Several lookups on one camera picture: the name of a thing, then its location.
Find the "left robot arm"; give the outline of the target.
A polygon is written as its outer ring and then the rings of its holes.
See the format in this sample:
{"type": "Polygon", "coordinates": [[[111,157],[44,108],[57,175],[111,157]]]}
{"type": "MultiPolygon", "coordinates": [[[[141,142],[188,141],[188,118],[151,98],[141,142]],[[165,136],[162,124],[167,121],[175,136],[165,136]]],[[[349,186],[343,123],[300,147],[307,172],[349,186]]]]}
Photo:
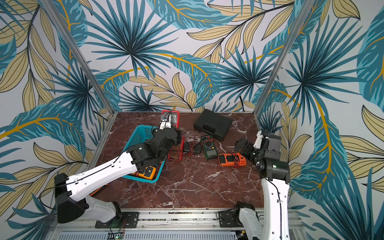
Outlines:
{"type": "Polygon", "coordinates": [[[104,202],[91,197],[96,189],[125,175],[146,170],[166,160],[172,147],[180,144],[180,131],[158,130],[154,137],[123,151],[118,157],[86,172],[55,177],[57,221],[60,224],[77,219],[97,220],[107,225],[119,225],[123,214],[116,202],[104,202]]]}

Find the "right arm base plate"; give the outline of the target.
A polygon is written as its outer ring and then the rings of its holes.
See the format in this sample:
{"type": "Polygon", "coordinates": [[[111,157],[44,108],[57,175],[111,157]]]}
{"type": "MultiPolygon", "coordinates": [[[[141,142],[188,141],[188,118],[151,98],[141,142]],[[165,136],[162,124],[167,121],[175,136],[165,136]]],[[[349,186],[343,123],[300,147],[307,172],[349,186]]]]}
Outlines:
{"type": "Polygon", "coordinates": [[[235,228],[240,226],[234,218],[233,210],[217,212],[216,218],[218,219],[221,228],[235,228]]]}

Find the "yellow multimeter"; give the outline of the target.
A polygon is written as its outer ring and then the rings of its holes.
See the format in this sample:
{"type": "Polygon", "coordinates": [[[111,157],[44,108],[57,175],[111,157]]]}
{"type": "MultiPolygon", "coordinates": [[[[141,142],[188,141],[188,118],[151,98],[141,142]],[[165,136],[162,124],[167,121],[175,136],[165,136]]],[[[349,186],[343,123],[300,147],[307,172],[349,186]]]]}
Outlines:
{"type": "Polygon", "coordinates": [[[133,174],[134,177],[142,178],[145,180],[153,180],[156,175],[157,169],[153,166],[148,166],[145,169],[141,169],[133,174]]]}

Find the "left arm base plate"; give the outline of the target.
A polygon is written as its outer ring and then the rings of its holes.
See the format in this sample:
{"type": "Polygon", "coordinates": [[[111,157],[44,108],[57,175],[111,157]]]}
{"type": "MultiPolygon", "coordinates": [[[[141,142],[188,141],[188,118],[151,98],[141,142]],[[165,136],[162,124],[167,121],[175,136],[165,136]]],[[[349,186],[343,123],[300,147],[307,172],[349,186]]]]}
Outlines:
{"type": "Polygon", "coordinates": [[[138,224],[139,212],[122,212],[107,223],[97,221],[96,229],[135,229],[138,224]]]}

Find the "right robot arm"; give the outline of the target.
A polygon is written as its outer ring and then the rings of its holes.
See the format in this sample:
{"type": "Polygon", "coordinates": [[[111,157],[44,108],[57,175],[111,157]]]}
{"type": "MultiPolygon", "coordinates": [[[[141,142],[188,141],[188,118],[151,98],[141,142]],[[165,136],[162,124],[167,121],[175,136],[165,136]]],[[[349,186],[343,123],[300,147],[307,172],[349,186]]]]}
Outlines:
{"type": "Polygon", "coordinates": [[[290,166],[281,161],[281,137],[258,131],[252,144],[247,139],[236,142],[235,151],[250,161],[258,171],[264,193],[263,223],[251,207],[238,204],[237,220],[249,240],[289,240],[288,193],[290,166]]]}

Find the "small orange clamp meter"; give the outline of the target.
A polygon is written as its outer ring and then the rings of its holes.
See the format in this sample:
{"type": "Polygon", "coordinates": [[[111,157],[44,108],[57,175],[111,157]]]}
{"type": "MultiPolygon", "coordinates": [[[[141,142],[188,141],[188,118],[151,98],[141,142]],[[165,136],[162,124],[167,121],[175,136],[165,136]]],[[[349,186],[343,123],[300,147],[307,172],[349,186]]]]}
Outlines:
{"type": "Polygon", "coordinates": [[[243,167],[247,165],[247,160],[240,153],[229,153],[218,155],[219,164],[222,167],[243,167]]]}

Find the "green multimeter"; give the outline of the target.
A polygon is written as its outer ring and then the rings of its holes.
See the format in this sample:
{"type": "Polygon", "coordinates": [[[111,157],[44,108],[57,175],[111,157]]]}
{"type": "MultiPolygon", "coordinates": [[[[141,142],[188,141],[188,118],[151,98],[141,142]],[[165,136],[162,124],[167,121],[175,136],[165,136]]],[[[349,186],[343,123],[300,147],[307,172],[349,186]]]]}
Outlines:
{"type": "Polygon", "coordinates": [[[217,151],[214,139],[211,136],[202,136],[201,146],[206,160],[213,160],[218,158],[219,153],[217,151]]]}

